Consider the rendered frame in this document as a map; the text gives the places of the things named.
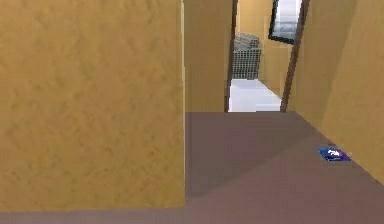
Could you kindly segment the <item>black framed window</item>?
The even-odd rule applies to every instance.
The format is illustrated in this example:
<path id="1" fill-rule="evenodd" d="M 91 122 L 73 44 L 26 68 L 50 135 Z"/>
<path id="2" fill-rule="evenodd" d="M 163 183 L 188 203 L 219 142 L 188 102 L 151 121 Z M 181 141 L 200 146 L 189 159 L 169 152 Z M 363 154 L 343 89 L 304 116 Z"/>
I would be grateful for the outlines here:
<path id="1" fill-rule="evenodd" d="M 293 45 L 302 0 L 273 0 L 268 38 Z"/>

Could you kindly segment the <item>blue flat book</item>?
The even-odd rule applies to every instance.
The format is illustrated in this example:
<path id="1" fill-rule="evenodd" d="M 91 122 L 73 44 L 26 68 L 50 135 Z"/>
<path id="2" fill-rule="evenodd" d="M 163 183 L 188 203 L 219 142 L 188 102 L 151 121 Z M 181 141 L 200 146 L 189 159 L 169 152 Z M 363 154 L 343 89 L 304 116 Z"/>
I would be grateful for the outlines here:
<path id="1" fill-rule="evenodd" d="M 323 147 L 318 149 L 319 154 L 326 161 L 350 161 L 351 158 L 340 148 L 337 147 Z"/>

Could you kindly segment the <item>dark brown door frame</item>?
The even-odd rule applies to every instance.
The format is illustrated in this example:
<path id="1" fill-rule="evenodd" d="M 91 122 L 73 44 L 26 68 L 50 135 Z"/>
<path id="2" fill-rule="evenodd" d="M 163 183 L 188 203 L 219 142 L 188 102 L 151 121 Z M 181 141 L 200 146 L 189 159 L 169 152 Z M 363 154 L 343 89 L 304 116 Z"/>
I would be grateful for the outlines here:
<path id="1" fill-rule="evenodd" d="M 237 4 L 238 4 L 238 0 L 232 0 L 232 21 L 231 21 L 231 36 L 230 36 L 230 45 L 229 45 L 228 72 L 226 75 L 227 81 L 225 85 L 225 95 L 224 95 L 224 112 L 225 113 L 229 112 L 229 104 L 230 104 L 230 86 L 231 86 L 232 69 L 233 69 L 233 51 L 234 51 Z M 310 0 L 302 0 L 302 3 L 300 5 L 300 13 L 297 21 L 295 39 L 293 41 L 293 47 L 291 50 L 289 66 L 288 66 L 288 70 L 287 70 L 285 82 L 284 82 L 283 96 L 280 104 L 280 112 L 283 112 L 283 113 L 286 113 L 288 108 L 288 101 L 291 93 L 291 87 L 293 83 L 296 64 L 298 61 L 299 49 L 301 45 L 301 40 L 303 36 L 303 31 L 305 27 L 309 5 L 310 5 Z"/>

